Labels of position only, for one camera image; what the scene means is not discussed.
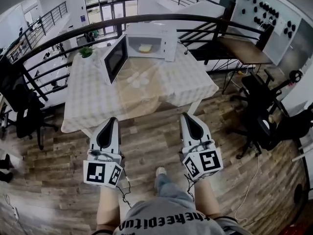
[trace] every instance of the checkered tablecloth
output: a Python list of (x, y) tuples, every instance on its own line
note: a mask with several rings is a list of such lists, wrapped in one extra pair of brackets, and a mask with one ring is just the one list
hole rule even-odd
[(70, 71), (62, 132), (98, 126), (110, 117), (119, 120), (153, 113), (162, 102), (182, 106), (212, 96), (217, 85), (185, 47), (177, 46), (174, 62), (131, 57), (116, 80), (106, 85), (100, 58), (107, 48), (96, 48), (91, 57), (74, 57)]

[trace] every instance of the shoe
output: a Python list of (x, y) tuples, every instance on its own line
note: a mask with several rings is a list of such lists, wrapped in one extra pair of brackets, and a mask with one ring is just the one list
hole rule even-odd
[(10, 168), (10, 156), (9, 156), (9, 154), (5, 155), (4, 162), (5, 162), (5, 169), (8, 170)]
[(9, 183), (13, 178), (13, 173), (12, 172), (9, 172), (8, 174), (5, 175), (5, 179), (4, 181)]
[(166, 175), (166, 169), (164, 167), (159, 167), (158, 169), (156, 169), (156, 176), (158, 176), (160, 174)]

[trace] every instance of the office chair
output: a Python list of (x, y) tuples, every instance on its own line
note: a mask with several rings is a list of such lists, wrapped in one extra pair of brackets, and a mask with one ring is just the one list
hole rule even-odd
[(247, 136), (243, 152), (236, 156), (237, 159), (241, 159), (249, 147), (252, 148), (251, 142), (258, 150), (256, 156), (259, 156), (262, 154), (260, 147), (270, 151), (281, 141), (304, 137), (313, 126), (313, 106), (293, 117), (282, 119), (278, 126), (273, 121), (271, 123), (269, 117), (270, 114), (266, 109), (248, 106), (244, 116), (244, 125), (247, 130), (228, 129), (226, 131), (228, 134), (233, 132)]
[(18, 138), (29, 136), (37, 130), (38, 146), (41, 144), (41, 126), (52, 127), (58, 131), (58, 127), (44, 122), (44, 114), (41, 111), (42, 104), (37, 94), (28, 88), (20, 65), (12, 65), (6, 57), (0, 63), (0, 93), (4, 96), (13, 111), (17, 112), (16, 126)]
[[(276, 97), (281, 94), (279, 90), (281, 90), (283, 87), (287, 86), (290, 83), (299, 82), (303, 75), (301, 71), (293, 70), (289, 73), (289, 79), (270, 90), (268, 88), (268, 85), (270, 81), (274, 81), (275, 79), (267, 70), (264, 71), (268, 76), (266, 82), (264, 82), (259, 75), (255, 74), (252, 71), (250, 76), (243, 77), (241, 80), (244, 87), (241, 87), (239, 92), (243, 92), (245, 94), (245, 97), (233, 95), (230, 98), (230, 101), (233, 101), (234, 99), (239, 99), (247, 102), (254, 101), (254, 103), (268, 109), (274, 103)], [(272, 107), (270, 110), (270, 114), (273, 114), (277, 106), (282, 109), (279, 104), (274, 104), (274, 107)]]

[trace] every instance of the floor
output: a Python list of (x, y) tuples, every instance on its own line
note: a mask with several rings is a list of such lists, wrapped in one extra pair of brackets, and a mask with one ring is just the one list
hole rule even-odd
[[(269, 70), (276, 84), (284, 80), (279, 69)], [(224, 74), (211, 77), (222, 88)], [(237, 84), (240, 79), (240, 75), (234, 76)], [(258, 168), (253, 150), (241, 160), (235, 158), (245, 138), (225, 133), (229, 126), (239, 125), (243, 113), (240, 102), (229, 101), (234, 93), (238, 93), (237, 88), (231, 83), (226, 95), (222, 95), (220, 89), (195, 112), (209, 126), (216, 145), (221, 148), (224, 169), (211, 176), (210, 181), (223, 214), (232, 217)], [(160, 165), (166, 167), (173, 181), (187, 188), (185, 169), (178, 156), (181, 149), (178, 120), (188, 107), (164, 105), (162, 111), (120, 122), (120, 149), (126, 157), (125, 170), (132, 185), (131, 194), (126, 198), (131, 204), (155, 195), (155, 169)], [(50, 122), (61, 126), (63, 113), (63, 107), (56, 109)], [(80, 131), (64, 134), (47, 128), (43, 134), (45, 148), (40, 151), (36, 134), (32, 140), (18, 139), (15, 128), (8, 129), (3, 142), (23, 155), (24, 160), (13, 170), (14, 179), (10, 184), (0, 182), (0, 194), (9, 195), (11, 205), (18, 209), (20, 222), (15, 222), (13, 211), (0, 197), (0, 234), (23, 234), (21, 227), (28, 235), (91, 234), (96, 227), (99, 188), (82, 182), (82, 161), (87, 157), (89, 139)], [(296, 155), (295, 143), (285, 141), (271, 152), (264, 150), (259, 157), (258, 174), (245, 204), (237, 212), (237, 218), (247, 218), (240, 223), (253, 234), (277, 235), (299, 210), (300, 204), (293, 203), (293, 191), (297, 184), (305, 185), (306, 178), (302, 160), (291, 162)], [(120, 183), (127, 192), (124, 177)], [(128, 206), (120, 203), (124, 217)]]

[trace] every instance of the gray t-shirt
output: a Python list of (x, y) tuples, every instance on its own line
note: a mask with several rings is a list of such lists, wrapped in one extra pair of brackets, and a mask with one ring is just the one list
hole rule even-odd
[(188, 201), (156, 198), (135, 204), (114, 233), (97, 231), (94, 235), (251, 235), (230, 217), (215, 220), (196, 211)]

